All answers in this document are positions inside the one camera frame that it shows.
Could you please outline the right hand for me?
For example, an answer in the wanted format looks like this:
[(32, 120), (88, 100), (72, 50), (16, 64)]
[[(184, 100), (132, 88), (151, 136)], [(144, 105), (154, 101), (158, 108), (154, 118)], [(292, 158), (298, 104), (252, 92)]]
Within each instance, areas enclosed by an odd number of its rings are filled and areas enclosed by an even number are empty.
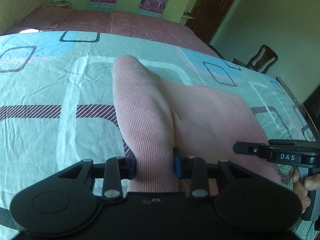
[(295, 168), (292, 174), (292, 181), (293, 192), (300, 199), (302, 204), (302, 213), (304, 213), (311, 204), (311, 199), (308, 197), (308, 192), (320, 189), (319, 174), (314, 174), (306, 178), (304, 182), (301, 182), (299, 170), (298, 168)]

